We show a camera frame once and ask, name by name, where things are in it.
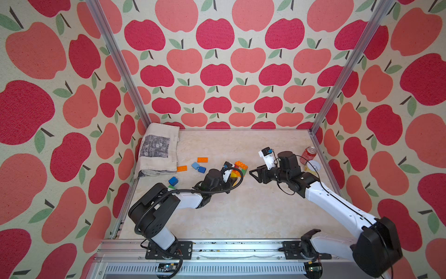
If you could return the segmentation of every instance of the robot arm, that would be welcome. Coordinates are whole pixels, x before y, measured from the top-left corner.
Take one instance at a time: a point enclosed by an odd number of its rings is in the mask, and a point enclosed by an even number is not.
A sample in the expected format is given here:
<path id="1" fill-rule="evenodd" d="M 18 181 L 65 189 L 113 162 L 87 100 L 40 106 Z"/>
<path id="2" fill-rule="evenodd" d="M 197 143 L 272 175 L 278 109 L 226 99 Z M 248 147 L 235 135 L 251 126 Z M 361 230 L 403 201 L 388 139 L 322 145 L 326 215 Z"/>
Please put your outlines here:
<path id="1" fill-rule="evenodd" d="M 257 182 L 267 184 L 274 180 L 287 183 L 291 190 L 327 211 L 353 235 L 353 238 L 333 237 L 320 230 L 312 230 L 301 238 L 306 247 L 299 251 L 303 256 L 311 258 L 317 253 L 340 256 L 355 261 L 373 277 L 379 277 L 402 258 L 395 224 L 388 218 L 378 219 L 362 211 L 330 190 L 316 176 L 302 172 L 297 156 L 291 151 L 277 155 L 280 167 L 274 164 L 274 160 L 271 164 L 272 150 L 269 147 L 259 155 L 265 165 L 249 172 Z"/>

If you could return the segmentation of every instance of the blue lego brick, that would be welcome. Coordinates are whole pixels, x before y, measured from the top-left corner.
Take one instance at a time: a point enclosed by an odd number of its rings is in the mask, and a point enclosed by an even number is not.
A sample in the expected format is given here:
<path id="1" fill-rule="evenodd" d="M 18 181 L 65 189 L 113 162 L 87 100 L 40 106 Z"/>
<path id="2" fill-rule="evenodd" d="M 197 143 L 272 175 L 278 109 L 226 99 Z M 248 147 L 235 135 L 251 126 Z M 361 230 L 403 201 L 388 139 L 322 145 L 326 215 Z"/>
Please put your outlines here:
<path id="1" fill-rule="evenodd" d="M 198 168 L 200 167 L 200 165 L 198 165 L 197 162 L 194 162 L 194 163 L 192 164 L 192 167 L 193 167 L 194 169 L 198 170 Z"/>
<path id="2" fill-rule="evenodd" d="M 178 183 L 178 179 L 174 176 L 171 179 L 169 179 L 169 184 L 172 186 L 175 186 Z"/>

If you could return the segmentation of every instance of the green leaf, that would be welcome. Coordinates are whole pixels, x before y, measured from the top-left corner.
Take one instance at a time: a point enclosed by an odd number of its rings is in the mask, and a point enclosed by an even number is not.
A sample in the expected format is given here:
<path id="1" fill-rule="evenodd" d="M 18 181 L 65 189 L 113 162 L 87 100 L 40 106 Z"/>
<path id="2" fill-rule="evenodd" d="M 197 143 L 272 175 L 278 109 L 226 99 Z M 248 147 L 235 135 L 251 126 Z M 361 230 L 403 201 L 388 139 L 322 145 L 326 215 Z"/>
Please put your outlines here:
<path id="1" fill-rule="evenodd" d="M 315 49 L 316 48 L 316 42 L 313 39 L 311 39 L 311 38 L 307 39 L 307 44 L 308 44 L 308 47 L 311 48 L 311 49 Z"/>
<path id="2" fill-rule="evenodd" d="M 367 9 L 373 4 L 373 1 L 375 0 L 366 0 L 364 3 L 362 3 L 355 12 L 362 12 L 363 10 Z"/>
<path id="3" fill-rule="evenodd" d="M 58 14 L 56 16 L 56 27 L 57 27 L 57 32 L 59 33 L 59 35 L 62 35 L 63 31 L 65 30 L 65 23 L 63 22 L 61 14 Z"/>
<path id="4" fill-rule="evenodd" d="M 339 52 L 339 53 L 333 58 L 333 60 L 340 59 L 340 58 L 344 57 L 344 56 L 347 54 L 347 52 L 348 52 L 348 50 L 344 50 L 344 51 Z"/>
<path id="5" fill-rule="evenodd" d="M 420 173 L 416 167 L 409 164 L 402 164 L 400 165 L 400 168 L 407 173 Z"/>
<path id="6" fill-rule="evenodd" d="M 438 13 L 441 12 L 446 8 L 446 0 L 441 1 L 440 3 L 436 4 L 435 7 L 432 8 L 430 11 L 431 13 Z"/>
<path id="7" fill-rule="evenodd" d="M 367 66 L 367 57 L 365 57 L 364 55 L 363 59 L 361 60 L 361 68 L 365 70 L 366 66 Z"/>
<path id="8" fill-rule="evenodd" d="M 184 86 L 188 86 L 188 85 L 187 85 L 187 81 L 185 81 L 184 79 L 178 79 L 178 81 L 179 81 L 182 85 L 184 85 Z"/>
<path id="9" fill-rule="evenodd" d="M 241 85 L 245 85 L 245 81 L 241 78 L 235 78 L 237 80 L 237 82 Z"/>
<path id="10" fill-rule="evenodd" d="M 316 94 L 323 93 L 323 92 L 327 91 L 329 88 L 330 88 L 330 86 L 323 87 L 321 90 L 317 91 Z"/>
<path id="11" fill-rule="evenodd" d="M 390 67 L 386 70 L 386 73 L 388 73 L 388 74 L 393 74 L 393 73 L 398 72 L 401 68 L 402 68 L 402 67 L 401 67 L 400 65 L 393 65 L 393 66 L 390 66 Z"/>
<path id="12" fill-rule="evenodd" d="M 410 98 L 407 102 L 407 112 L 410 114 L 410 116 L 413 116 L 415 114 L 415 111 L 417 109 L 417 100 L 415 98 Z"/>
<path id="13" fill-rule="evenodd" d="M 99 50 L 103 53 L 103 54 L 105 54 L 105 55 L 110 55 L 110 52 L 108 52 L 108 50 L 105 48 L 105 47 L 100 47 L 99 48 Z"/>
<path id="14" fill-rule="evenodd" d="M 146 60 L 147 57 L 149 57 L 149 51 L 148 50 L 144 50 L 143 52 L 141 52 L 140 60 Z"/>
<path id="15" fill-rule="evenodd" d="M 282 3 L 280 3 L 279 7 L 277 8 L 278 11 L 283 11 L 286 9 L 286 7 L 289 6 L 291 3 L 291 0 L 283 0 Z"/>
<path id="16" fill-rule="evenodd" d="M 62 97 L 62 98 L 69 98 L 69 97 L 71 97 L 70 91 L 68 91 L 68 90 L 66 90 L 64 88 L 58 88 L 58 89 L 54 90 L 53 93 L 56 94 L 59 97 Z"/>
<path id="17" fill-rule="evenodd" d="M 28 224 L 37 223 L 38 221 L 42 221 L 43 219 L 47 218 L 51 214 L 52 211 L 53 211 L 52 208 L 42 209 L 41 211 L 34 214 L 33 217 L 31 217 Z"/>
<path id="18" fill-rule="evenodd" d="M 372 146 L 373 151 L 375 151 L 377 143 L 378 141 L 376 140 L 376 137 L 373 136 L 370 140 L 370 145 Z"/>
<path id="19" fill-rule="evenodd" d="M 204 1 L 203 5 L 201 6 L 201 11 L 207 11 L 210 7 L 212 7 L 213 1 L 212 0 L 206 0 Z"/>
<path id="20" fill-rule="evenodd" d="M 366 107 L 359 107 L 356 111 L 359 113 L 363 113 L 363 112 L 368 111 L 368 109 Z"/>
<path id="21" fill-rule="evenodd" d="M 98 80 L 96 79 L 96 75 L 92 74 L 91 75 L 91 84 L 93 85 L 93 89 L 96 88 L 97 83 L 98 83 Z"/>
<path id="22" fill-rule="evenodd" d="M 401 10 L 401 4 L 400 3 L 396 3 L 395 6 L 393 7 L 393 19 L 394 20 L 398 20 L 398 17 L 400 16 L 400 10 Z"/>
<path id="23" fill-rule="evenodd" d="M 19 31 L 21 27 L 14 20 L 0 13 L 0 25 L 11 31 Z"/>
<path id="24" fill-rule="evenodd" d="M 274 50 L 274 51 L 268 56 L 268 58 L 274 58 L 274 57 L 278 56 L 279 53 L 280 53 L 280 49 L 278 49 L 278 50 Z"/>
<path id="25" fill-rule="evenodd" d="M 84 180 L 85 180 L 85 169 L 81 167 L 81 169 L 79 170 L 79 182 L 83 184 Z"/>
<path id="26" fill-rule="evenodd" d="M 245 39 L 243 39 L 243 38 L 239 38 L 239 43 L 240 43 L 240 45 L 242 46 L 242 47 L 244 47 L 245 49 L 247 49 L 248 48 L 248 42 L 245 40 Z"/>
<path id="27" fill-rule="evenodd" d="M 437 233 L 438 228 L 440 227 L 440 220 L 434 212 L 430 213 L 427 217 L 427 225 L 433 234 Z"/>
<path id="28" fill-rule="evenodd" d="M 110 203 L 110 199 L 112 198 L 112 194 L 110 193 L 111 191 L 110 190 L 108 190 L 107 191 L 107 203 L 109 204 Z"/>
<path id="29" fill-rule="evenodd" d="M 100 137 L 101 136 L 101 132 L 96 130 L 91 132 L 90 137 Z"/>
<path id="30" fill-rule="evenodd" d="M 209 59 L 212 56 L 214 56 L 214 54 L 215 54 L 215 50 L 210 50 L 210 51 L 206 52 L 206 55 L 204 56 L 204 58 Z"/>
<path id="31" fill-rule="evenodd" d="M 270 91 L 272 87 L 272 85 L 265 87 L 265 89 L 262 90 L 262 93 Z"/>
<path id="32" fill-rule="evenodd" d="M 175 48 L 177 48 L 177 49 L 181 49 L 181 44 L 177 41 L 177 40 L 174 40 L 174 39 L 169 39 L 169 42 L 175 47 Z"/>
<path id="33" fill-rule="evenodd" d="M 369 195 L 371 195 L 371 196 L 373 196 L 373 197 L 379 197 L 378 193 L 377 193 L 375 190 L 370 189 L 370 188 L 367 188 L 367 189 L 365 189 L 365 190 L 367 191 L 367 193 L 368 193 Z"/>
<path id="34" fill-rule="evenodd" d="M 86 234 L 88 232 L 89 228 L 90 228 L 90 226 L 88 226 L 88 225 L 83 227 L 76 235 L 76 238 L 82 237 L 84 234 Z"/>
<path id="35" fill-rule="evenodd" d="M 34 136 L 34 146 L 36 147 L 37 153 L 42 152 L 45 147 L 45 134 L 42 130 L 38 130 Z"/>

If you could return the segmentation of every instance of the red apple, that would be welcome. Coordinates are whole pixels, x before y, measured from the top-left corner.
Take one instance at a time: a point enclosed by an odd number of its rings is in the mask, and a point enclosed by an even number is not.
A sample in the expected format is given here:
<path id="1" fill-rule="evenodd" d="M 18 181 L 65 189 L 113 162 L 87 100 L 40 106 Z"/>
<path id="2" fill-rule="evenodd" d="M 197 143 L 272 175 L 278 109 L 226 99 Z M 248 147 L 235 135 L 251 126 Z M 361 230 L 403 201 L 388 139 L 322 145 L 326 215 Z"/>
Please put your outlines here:
<path id="1" fill-rule="evenodd" d="M 121 104 L 121 94 L 116 85 L 111 82 L 105 84 L 105 88 L 101 90 L 99 96 L 99 105 L 101 107 L 102 113 L 106 117 L 113 117 L 116 108 Z"/>
<path id="2" fill-rule="evenodd" d="M 232 71 L 225 64 L 210 64 L 201 70 L 200 79 L 207 86 L 227 86 L 232 82 Z"/>
<path id="3" fill-rule="evenodd" d="M 136 50 L 162 50 L 166 45 L 166 38 L 158 25 L 146 19 L 132 20 L 124 28 L 127 43 Z"/>
<path id="4" fill-rule="evenodd" d="M 357 20 L 344 26 L 334 40 L 335 48 L 338 50 L 354 49 L 366 25 L 367 22 Z M 388 40 L 389 32 L 387 26 L 379 26 L 364 51 L 364 55 L 367 59 L 377 59 L 386 48 Z"/>
<path id="5" fill-rule="evenodd" d="M 292 76 L 291 67 L 288 64 L 271 64 L 260 72 L 259 82 L 263 85 L 286 85 Z"/>
<path id="6" fill-rule="evenodd" d="M 129 144 L 135 133 L 135 120 L 130 115 L 124 116 L 124 121 L 121 123 L 120 135 L 124 144 Z"/>
<path id="7" fill-rule="evenodd" d="M 305 111 L 308 113 L 319 113 L 321 111 L 322 106 L 325 103 L 325 98 L 316 98 L 312 99 L 310 102 L 308 102 L 305 106 Z"/>
<path id="8" fill-rule="evenodd" d="M 157 98 L 152 102 L 152 108 L 157 113 L 173 113 L 177 114 L 181 110 L 180 104 L 174 98 Z"/>
<path id="9" fill-rule="evenodd" d="M 17 145 L 29 141 L 54 116 L 54 102 L 42 88 L 14 80 L 0 94 L 0 142 Z"/>
<path id="10" fill-rule="evenodd" d="M 302 43 L 304 36 L 305 27 L 300 19 L 288 21 L 282 18 L 270 25 L 266 31 L 265 43 L 271 49 L 293 50 Z"/>
<path id="11" fill-rule="evenodd" d="M 234 29 L 224 18 L 219 20 L 207 19 L 197 28 L 197 43 L 200 47 L 227 50 L 234 43 Z"/>
<path id="12" fill-rule="evenodd" d="M 385 146 L 396 143 L 403 134 L 401 117 L 393 113 L 392 107 L 388 104 L 372 109 L 367 115 L 366 124 L 376 139 Z"/>
<path id="13" fill-rule="evenodd" d="M 421 56 L 413 61 L 401 76 L 401 88 L 413 94 L 425 106 L 441 104 L 446 100 L 446 62 L 437 53 Z"/>
<path id="14" fill-rule="evenodd" d="M 256 101 L 254 110 L 256 112 L 265 113 L 277 113 L 283 107 L 283 102 L 280 97 L 263 97 Z"/>
<path id="15" fill-rule="evenodd" d="M 146 66 L 141 70 L 141 80 L 150 87 L 171 87 L 175 82 L 172 72 L 163 65 Z"/>
<path id="16" fill-rule="evenodd" d="M 70 42 L 68 57 L 74 71 L 81 78 L 88 79 L 97 68 L 101 67 L 101 57 L 96 45 L 84 34 L 80 34 L 77 40 Z"/>

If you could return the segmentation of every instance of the apple wallpaper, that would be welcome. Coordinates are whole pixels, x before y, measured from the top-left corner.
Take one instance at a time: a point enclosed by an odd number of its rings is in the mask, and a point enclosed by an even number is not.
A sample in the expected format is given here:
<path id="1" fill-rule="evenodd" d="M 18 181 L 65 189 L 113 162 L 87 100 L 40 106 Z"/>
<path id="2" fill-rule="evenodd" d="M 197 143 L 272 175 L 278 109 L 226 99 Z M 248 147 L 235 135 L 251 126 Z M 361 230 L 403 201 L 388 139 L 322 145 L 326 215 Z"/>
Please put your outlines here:
<path id="1" fill-rule="evenodd" d="M 394 278 L 446 278 L 445 8 L 396 1 L 319 133 L 344 197 L 396 224 Z"/>
<path id="2" fill-rule="evenodd" d="M 84 1 L 0 1 L 0 279 L 85 278 L 132 182 L 145 130 L 96 31 Z"/>

